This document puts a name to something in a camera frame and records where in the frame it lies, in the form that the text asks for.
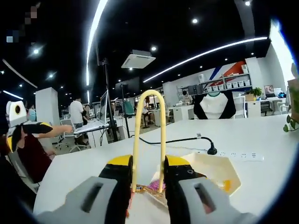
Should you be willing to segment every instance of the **white pillar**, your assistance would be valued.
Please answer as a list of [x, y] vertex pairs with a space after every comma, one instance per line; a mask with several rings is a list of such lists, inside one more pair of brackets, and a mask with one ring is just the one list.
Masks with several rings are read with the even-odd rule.
[[60, 125], [57, 91], [51, 87], [36, 92], [36, 120]]

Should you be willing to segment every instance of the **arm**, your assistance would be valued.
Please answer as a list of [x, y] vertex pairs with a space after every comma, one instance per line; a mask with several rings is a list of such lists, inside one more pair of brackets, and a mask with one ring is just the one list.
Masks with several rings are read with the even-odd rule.
[[70, 126], [70, 125], [52, 126], [52, 131], [45, 133], [45, 134], [43, 134], [43, 133], [38, 134], [37, 138], [38, 139], [55, 138], [58, 135], [62, 134], [63, 132], [71, 133], [72, 126]]

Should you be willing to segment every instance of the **laptop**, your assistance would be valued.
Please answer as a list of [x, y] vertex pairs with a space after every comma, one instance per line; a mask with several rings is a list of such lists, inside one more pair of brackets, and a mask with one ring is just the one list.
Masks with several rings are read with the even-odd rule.
[[96, 110], [96, 120], [89, 122], [83, 127], [77, 128], [74, 134], [82, 134], [92, 132], [109, 127], [107, 123], [107, 103], [108, 103], [108, 90], [103, 94], [100, 101], [100, 108]]

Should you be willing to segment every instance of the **office room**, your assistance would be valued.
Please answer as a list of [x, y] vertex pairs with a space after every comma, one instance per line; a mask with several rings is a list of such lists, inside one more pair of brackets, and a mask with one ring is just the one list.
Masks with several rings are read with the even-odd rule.
[[294, 215], [299, 49], [284, 17], [293, 8], [20, 4], [1, 48], [3, 218], [253, 224]]

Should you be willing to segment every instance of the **potted plant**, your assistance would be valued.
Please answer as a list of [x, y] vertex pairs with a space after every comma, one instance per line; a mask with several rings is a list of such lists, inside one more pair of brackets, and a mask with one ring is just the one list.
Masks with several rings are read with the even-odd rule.
[[262, 95], [262, 89], [256, 87], [252, 90], [249, 90], [245, 93], [246, 101], [254, 101], [257, 97]]

